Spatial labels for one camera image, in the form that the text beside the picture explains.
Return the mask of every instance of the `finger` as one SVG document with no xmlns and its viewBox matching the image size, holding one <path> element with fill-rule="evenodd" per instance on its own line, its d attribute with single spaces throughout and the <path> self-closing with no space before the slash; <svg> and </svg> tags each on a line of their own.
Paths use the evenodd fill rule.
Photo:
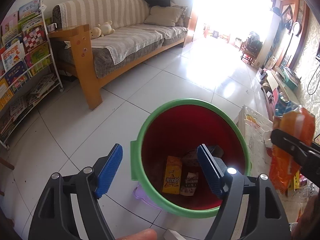
<svg viewBox="0 0 320 240">
<path fill-rule="evenodd" d="M 148 228 L 134 235 L 120 237 L 116 240 L 157 240 L 157 233 L 153 229 Z"/>
</svg>

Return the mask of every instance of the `green bucket rim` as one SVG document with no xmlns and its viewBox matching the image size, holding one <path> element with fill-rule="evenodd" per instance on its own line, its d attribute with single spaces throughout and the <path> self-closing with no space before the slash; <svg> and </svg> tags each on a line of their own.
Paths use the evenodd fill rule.
<svg viewBox="0 0 320 240">
<path fill-rule="evenodd" d="M 141 149 L 142 149 L 142 142 L 144 135 L 149 127 L 149 125 L 153 122 L 154 119 L 156 119 L 161 113 L 165 112 L 166 110 L 173 108 L 175 106 L 181 106 L 181 105 L 196 105 L 196 106 L 202 106 L 205 107 L 216 114 L 218 114 L 220 117 L 222 117 L 233 129 L 235 134 L 237 135 L 241 147 L 244 152 L 244 161 L 245 161 L 245 175 L 250 175 L 251 170 L 251 162 L 249 157 L 249 152 L 247 145 L 245 143 L 245 140 L 239 130 L 239 128 L 236 126 L 236 124 L 230 119 L 230 117 L 225 114 L 222 110 L 217 108 L 216 106 L 203 101 L 199 99 L 193 99 L 193 98 L 186 98 L 186 99 L 176 99 L 170 102 L 167 102 L 160 107 L 158 107 L 152 114 L 149 115 L 149 117 L 145 120 L 143 123 L 137 140 L 131 142 L 131 172 L 132 172 L 132 179 L 138 180 L 146 192 L 146 194 L 151 198 L 153 202 L 155 202 L 158 206 L 162 207 L 166 211 L 173 213 L 175 215 L 183 216 L 183 217 L 189 217 L 189 218 L 208 218 L 208 217 L 214 217 L 217 215 L 218 210 L 220 206 L 206 209 L 206 210 L 191 210 L 187 208 L 180 207 L 166 198 L 164 198 L 151 184 L 149 181 L 143 165 L 142 165 L 142 158 L 141 158 Z"/>
</svg>

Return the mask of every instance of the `bucket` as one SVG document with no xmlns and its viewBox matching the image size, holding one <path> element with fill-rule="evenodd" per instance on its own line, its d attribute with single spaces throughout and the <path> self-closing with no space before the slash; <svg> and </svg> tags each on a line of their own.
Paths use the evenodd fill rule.
<svg viewBox="0 0 320 240">
<path fill-rule="evenodd" d="M 162 193 L 167 157 L 182 158 L 202 143 L 219 145 L 227 167 L 250 174 L 248 149 L 235 123 L 208 102 L 177 99 L 157 108 L 131 142 L 132 180 L 138 180 L 150 199 L 170 213 L 189 218 L 217 215 L 221 200 L 211 192 L 200 167 L 182 167 L 182 177 L 199 173 L 193 196 Z"/>
</svg>

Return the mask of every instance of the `stuffed toy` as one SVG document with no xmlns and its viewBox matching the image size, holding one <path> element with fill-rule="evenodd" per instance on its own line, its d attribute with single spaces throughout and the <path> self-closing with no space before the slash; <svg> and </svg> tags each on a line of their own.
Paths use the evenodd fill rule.
<svg viewBox="0 0 320 240">
<path fill-rule="evenodd" d="M 101 30 L 98 27 L 94 27 L 90 30 L 90 39 L 95 39 L 100 37 Z"/>
<path fill-rule="evenodd" d="M 105 22 L 102 25 L 98 24 L 98 27 L 102 31 L 101 37 L 103 37 L 104 35 L 109 35 L 109 34 L 112 34 L 115 32 L 115 30 L 111 28 L 111 24 L 112 24 L 112 21 Z"/>
</svg>

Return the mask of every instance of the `plastic bag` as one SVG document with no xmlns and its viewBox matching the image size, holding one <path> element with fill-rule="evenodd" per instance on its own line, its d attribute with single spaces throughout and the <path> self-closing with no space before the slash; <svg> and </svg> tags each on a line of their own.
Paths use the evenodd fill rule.
<svg viewBox="0 0 320 240">
<path fill-rule="evenodd" d="M 276 128 L 310 146 L 315 132 L 315 117 L 302 106 L 285 101 L 280 93 L 273 124 L 273 129 Z M 273 146 L 269 177 L 274 187 L 279 189 L 282 194 L 286 192 L 290 181 L 299 168 L 300 166 L 291 155 L 279 147 Z"/>
</svg>

